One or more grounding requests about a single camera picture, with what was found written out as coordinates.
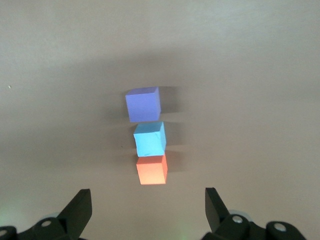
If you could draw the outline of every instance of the cube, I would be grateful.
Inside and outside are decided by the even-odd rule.
[[[136,168],[141,185],[166,184],[168,174],[166,155],[139,157]]]
[[[125,95],[131,123],[158,121],[161,113],[159,88],[143,87]]]
[[[163,121],[139,123],[133,136],[138,157],[165,154],[167,140]]]

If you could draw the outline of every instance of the gray background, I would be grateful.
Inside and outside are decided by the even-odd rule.
[[[0,226],[90,188],[84,238],[198,240],[216,187],[317,239],[319,25],[317,0],[1,1]],[[124,96],[150,86],[169,172],[142,186]]]

